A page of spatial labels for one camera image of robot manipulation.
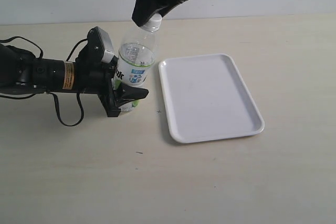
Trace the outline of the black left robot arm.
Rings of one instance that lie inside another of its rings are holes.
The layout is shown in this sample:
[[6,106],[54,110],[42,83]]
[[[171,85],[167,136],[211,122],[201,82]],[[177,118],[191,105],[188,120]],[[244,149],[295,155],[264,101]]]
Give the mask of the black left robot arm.
[[117,117],[121,106],[147,97],[144,88],[122,84],[112,87],[117,58],[102,62],[103,51],[86,44],[74,62],[35,57],[27,50],[1,45],[1,93],[96,94],[108,117]]

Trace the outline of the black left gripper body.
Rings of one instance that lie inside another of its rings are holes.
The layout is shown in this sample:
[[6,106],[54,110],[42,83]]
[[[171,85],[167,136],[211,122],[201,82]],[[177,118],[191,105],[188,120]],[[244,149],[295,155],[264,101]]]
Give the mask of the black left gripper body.
[[121,109],[117,106],[112,88],[112,78],[117,69],[118,58],[109,63],[101,62],[98,49],[84,46],[75,59],[76,89],[79,93],[96,94],[109,118],[117,118]]

